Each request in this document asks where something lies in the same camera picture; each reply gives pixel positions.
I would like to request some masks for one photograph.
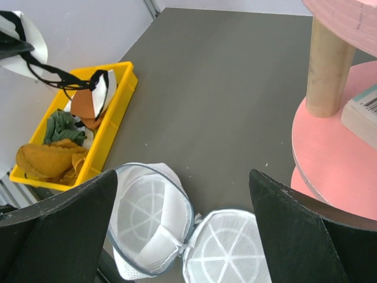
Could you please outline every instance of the wooden cylinder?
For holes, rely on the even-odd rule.
[[[313,18],[306,108],[315,117],[338,112],[354,53],[354,46]]]

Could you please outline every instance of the yellow bin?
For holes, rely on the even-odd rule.
[[[83,80],[88,80],[96,70],[114,70],[117,78],[117,91],[105,113],[104,119],[98,128],[97,134],[94,137],[93,144],[89,149],[88,156],[82,166],[82,169],[77,177],[75,186],[84,183],[86,180],[98,175],[102,171],[102,167],[106,161],[108,152],[113,144],[115,135],[122,122],[123,115],[127,109],[128,103],[131,100],[132,94],[137,84],[137,78],[133,73],[133,64],[131,62],[121,62],[116,64],[81,68],[71,71],[72,74]],[[75,91],[67,91],[68,95],[73,95]],[[47,119],[53,112],[58,109],[64,109],[67,105],[68,98],[62,90],[59,90],[53,102],[48,108],[38,128],[34,132],[29,143],[42,144],[47,126]],[[55,190],[69,190],[71,186],[41,182],[34,179],[25,178],[25,172],[17,165],[14,167],[10,180],[17,183],[24,183],[35,187],[45,187]]]

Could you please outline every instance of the white mesh fabric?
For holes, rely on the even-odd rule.
[[[210,213],[183,255],[186,282],[271,282],[255,217],[237,209]]]
[[[124,261],[117,264],[123,270],[120,274],[124,279],[148,277],[140,277],[132,265],[150,275],[162,273],[178,255],[191,227],[191,204],[178,177],[164,164],[125,164],[117,174],[109,231],[120,251],[118,261]]]

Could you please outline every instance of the gray table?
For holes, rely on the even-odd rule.
[[[139,84],[105,168],[165,162],[196,212],[252,210],[250,169],[290,184],[312,19],[165,9],[124,56]],[[355,62],[370,61],[357,52]],[[183,282],[180,260],[159,278]]]

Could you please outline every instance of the mesh laundry bag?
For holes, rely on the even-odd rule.
[[[271,282],[254,214],[219,209],[198,221],[162,163],[128,163],[117,174],[108,236],[124,279],[158,276],[181,256],[186,282]]]

